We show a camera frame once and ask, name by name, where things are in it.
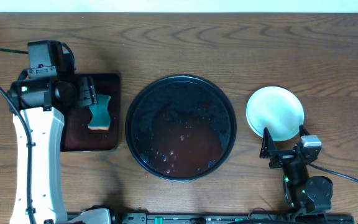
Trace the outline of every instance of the black plate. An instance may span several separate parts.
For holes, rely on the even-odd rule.
[[[222,90],[200,77],[178,75],[153,82],[135,97],[125,134],[146,170],[168,180],[194,180],[224,162],[236,131]]]

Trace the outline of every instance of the wood grain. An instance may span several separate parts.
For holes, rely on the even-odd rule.
[[[118,149],[62,153],[68,211],[101,203],[119,211],[180,213],[288,208],[282,171],[259,159],[261,138],[244,117],[250,95],[267,85],[288,88],[303,103],[306,127],[323,142],[315,163],[358,178],[358,14],[0,13],[1,47],[25,50],[28,41],[40,39],[66,42],[78,72],[122,74]],[[7,90],[28,66],[27,56],[0,52],[0,85]],[[231,155],[218,170],[196,181],[169,182],[136,163],[127,148],[124,121],[141,89],[183,73],[207,78],[225,92],[238,132]],[[7,223],[12,213],[16,165],[12,114],[0,96],[0,223]],[[358,220],[358,185],[327,176],[334,182],[331,212]]]

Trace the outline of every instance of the sponge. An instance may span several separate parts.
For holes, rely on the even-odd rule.
[[[107,95],[97,95],[98,104],[89,106],[89,109],[92,112],[92,120],[88,124],[90,130],[104,130],[108,131],[111,118],[108,111],[108,104],[111,99],[111,96]]]

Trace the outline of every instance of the white plate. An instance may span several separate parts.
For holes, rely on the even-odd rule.
[[[273,141],[286,141],[298,134],[305,114],[298,98],[290,91],[268,86],[257,90],[248,100],[246,118],[260,137],[267,127]]]

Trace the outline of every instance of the brown tray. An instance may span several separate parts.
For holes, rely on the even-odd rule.
[[[92,119],[89,107],[77,108],[65,116],[65,127],[62,133],[62,152],[100,151],[117,148],[119,111],[121,99],[121,79],[116,73],[79,74],[93,77],[96,94],[109,95],[111,99],[108,111],[111,124],[107,131],[90,130],[88,124]]]

